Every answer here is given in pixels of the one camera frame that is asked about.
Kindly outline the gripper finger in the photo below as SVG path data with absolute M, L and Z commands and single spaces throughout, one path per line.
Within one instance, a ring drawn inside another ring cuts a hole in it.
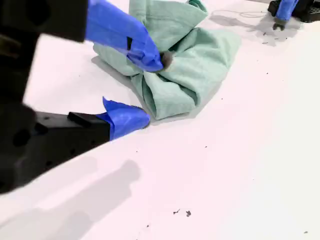
M 110 47 L 147 72 L 165 70 L 172 62 L 140 21 L 107 0 L 39 0 L 37 21 L 43 33 Z
M 102 99 L 104 112 L 56 114 L 32 111 L 24 176 L 35 179 L 100 145 L 142 130 L 150 115 L 142 108 Z
M 287 22 L 290 20 L 292 13 L 298 3 L 298 0 L 281 0 L 274 17 L 273 30 L 286 28 Z

